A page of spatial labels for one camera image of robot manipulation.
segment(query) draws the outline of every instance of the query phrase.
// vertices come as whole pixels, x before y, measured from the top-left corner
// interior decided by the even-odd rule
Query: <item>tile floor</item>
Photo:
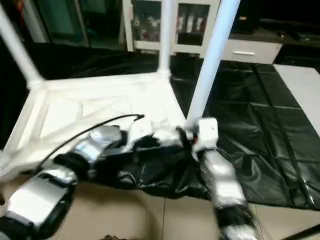
[[[27,178],[3,186],[8,199]],[[320,223],[320,212],[250,205],[261,240],[280,240]],[[116,235],[128,240],[218,240],[208,201],[183,197],[164,199],[139,190],[118,190],[83,183],[53,240],[99,240]],[[315,235],[307,240],[320,239]]]

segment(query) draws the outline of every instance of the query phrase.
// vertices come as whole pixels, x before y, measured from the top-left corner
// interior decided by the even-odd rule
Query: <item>cabinet drawer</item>
[[[230,39],[224,49],[222,59],[246,63],[272,64],[281,46],[281,43]]]

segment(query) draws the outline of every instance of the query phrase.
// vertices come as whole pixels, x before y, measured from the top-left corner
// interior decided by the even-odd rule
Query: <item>black cable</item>
[[[111,119],[108,119],[108,120],[105,120],[105,121],[102,121],[100,123],[97,123],[96,125],[93,125],[81,132],[79,132],[78,134],[74,135],[73,137],[69,138],[68,140],[64,141],[63,143],[61,143],[59,146],[57,146],[55,149],[53,149],[40,163],[39,165],[35,168],[35,170],[33,171],[33,174],[37,174],[41,171],[42,169],[42,166],[44,165],[44,163],[53,155],[55,154],[56,151],[58,151],[59,149],[61,149],[62,147],[64,147],[65,145],[67,145],[68,143],[70,143],[71,141],[73,141],[74,139],[78,138],[79,136],[81,136],[82,134],[85,134],[93,129],[96,129],[104,124],[108,124],[110,122],[113,122],[115,120],[118,120],[118,119],[123,119],[123,118],[128,118],[128,117],[136,117],[135,121],[138,120],[138,119],[142,119],[145,117],[145,115],[143,114],[127,114],[127,115],[121,115],[121,116],[116,116],[116,117],[113,117]]]

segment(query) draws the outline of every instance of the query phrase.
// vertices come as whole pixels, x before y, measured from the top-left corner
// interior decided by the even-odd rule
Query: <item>crumpled black plastic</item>
[[[158,56],[137,52],[50,44],[30,45],[28,51],[50,80],[147,73],[158,67]],[[2,83],[10,90],[1,91],[3,146],[28,91],[4,49],[1,60]],[[171,58],[171,84],[185,116],[201,65],[198,58]],[[13,107],[6,106],[9,100]],[[204,116],[217,118],[218,147],[230,156],[249,202],[320,209],[320,138],[272,65],[222,61]],[[209,198],[197,162],[178,147],[104,156],[98,169],[94,181],[99,184],[168,198]]]

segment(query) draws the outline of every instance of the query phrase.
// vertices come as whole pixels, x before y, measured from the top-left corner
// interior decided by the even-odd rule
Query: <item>white cabinet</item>
[[[229,39],[222,59],[246,63],[272,64],[282,47],[281,43]]]
[[[161,0],[122,0],[126,43],[134,49],[159,50]],[[204,57],[220,0],[175,0],[172,16],[171,54]]]

